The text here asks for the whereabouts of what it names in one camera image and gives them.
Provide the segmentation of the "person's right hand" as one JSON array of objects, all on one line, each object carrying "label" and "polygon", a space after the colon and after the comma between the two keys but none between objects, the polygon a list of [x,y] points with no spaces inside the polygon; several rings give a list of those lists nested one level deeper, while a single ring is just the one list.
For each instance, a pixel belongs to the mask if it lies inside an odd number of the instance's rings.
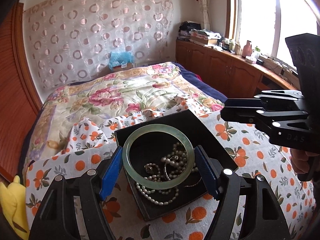
[{"label": "person's right hand", "polygon": [[305,174],[310,170],[310,165],[308,164],[308,160],[311,157],[319,157],[319,154],[312,152],[305,152],[303,150],[290,149],[291,154],[291,165],[293,170],[297,174]]}]

